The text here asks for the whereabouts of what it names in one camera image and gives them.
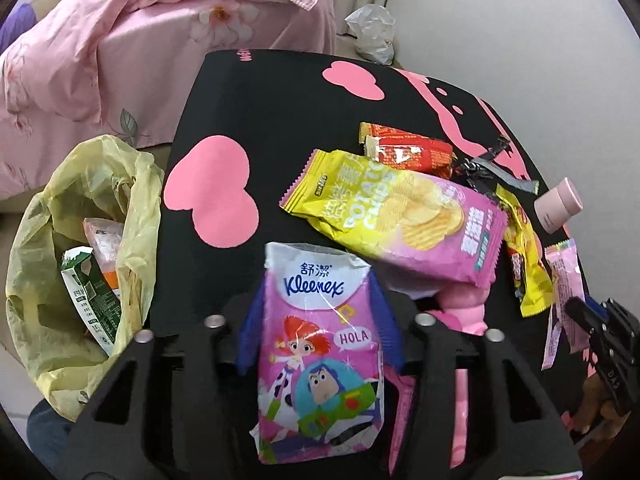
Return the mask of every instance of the pink bedding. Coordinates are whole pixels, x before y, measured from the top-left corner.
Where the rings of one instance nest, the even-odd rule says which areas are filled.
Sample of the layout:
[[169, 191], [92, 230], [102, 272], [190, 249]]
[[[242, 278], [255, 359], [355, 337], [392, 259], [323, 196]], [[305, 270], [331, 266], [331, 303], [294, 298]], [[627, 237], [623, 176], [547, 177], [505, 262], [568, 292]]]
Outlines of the pink bedding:
[[208, 52], [331, 54], [334, 36], [332, 0], [63, 0], [0, 56], [0, 200], [91, 137], [171, 142]]

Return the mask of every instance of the purple cloth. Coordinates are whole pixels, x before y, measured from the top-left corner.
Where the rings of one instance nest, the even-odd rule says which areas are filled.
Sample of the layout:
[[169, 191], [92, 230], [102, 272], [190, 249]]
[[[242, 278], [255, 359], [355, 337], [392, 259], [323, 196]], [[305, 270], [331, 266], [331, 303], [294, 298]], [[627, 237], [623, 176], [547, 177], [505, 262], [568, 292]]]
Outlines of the purple cloth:
[[22, 4], [14, 10], [0, 27], [0, 54], [18, 37], [36, 24], [36, 13], [30, 4]]

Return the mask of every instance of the trash bag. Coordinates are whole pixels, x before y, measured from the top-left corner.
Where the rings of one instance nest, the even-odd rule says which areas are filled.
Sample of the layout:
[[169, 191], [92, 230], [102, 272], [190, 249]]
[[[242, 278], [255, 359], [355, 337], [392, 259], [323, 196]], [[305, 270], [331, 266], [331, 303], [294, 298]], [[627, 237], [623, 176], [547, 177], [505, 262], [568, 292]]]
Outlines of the trash bag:
[[[164, 172], [112, 136], [78, 144], [27, 207], [9, 257], [6, 314], [18, 355], [53, 408], [76, 420], [142, 328], [156, 283]], [[62, 254], [87, 245], [85, 218], [124, 222], [116, 261], [122, 318], [108, 358], [80, 319], [60, 275]]]
[[396, 19], [383, 6], [367, 4], [344, 19], [356, 35], [356, 52], [363, 58], [383, 65], [394, 60], [394, 25]]

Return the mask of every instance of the barcode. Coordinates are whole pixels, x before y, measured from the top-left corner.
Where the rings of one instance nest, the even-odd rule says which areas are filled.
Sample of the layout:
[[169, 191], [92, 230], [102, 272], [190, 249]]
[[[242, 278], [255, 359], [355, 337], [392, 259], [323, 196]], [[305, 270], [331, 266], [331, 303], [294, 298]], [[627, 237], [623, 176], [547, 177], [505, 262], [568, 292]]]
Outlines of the barcode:
[[91, 301], [96, 297], [95, 289], [91, 282], [87, 282], [87, 284], [84, 286], [84, 291], [86, 292], [87, 301]]

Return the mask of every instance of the silver screw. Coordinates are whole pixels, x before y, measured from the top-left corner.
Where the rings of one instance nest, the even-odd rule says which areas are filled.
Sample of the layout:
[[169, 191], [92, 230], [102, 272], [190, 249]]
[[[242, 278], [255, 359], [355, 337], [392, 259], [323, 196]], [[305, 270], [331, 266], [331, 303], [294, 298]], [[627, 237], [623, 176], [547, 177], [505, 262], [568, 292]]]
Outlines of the silver screw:
[[504, 341], [504, 332], [497, 328], [490, 328], [484, 333], [484, 336], [492, 343], [501, 343]]
[[141, 330], [137, 332], [133, 339], [136, 340], [136, 343], [148, 343], [154, 338], [154, 333], [151, 330]]
[[207, 328], [220, 328], [221, 326], [224, 326], [225, 323], [226, 319], [221, 314], [213, 314], [204, 320], [204, 326]]
[[415, 322], [420, 326], [433, 326], [436, 324], [436, 319], [427, 312], [421, 312], [415, 315]]

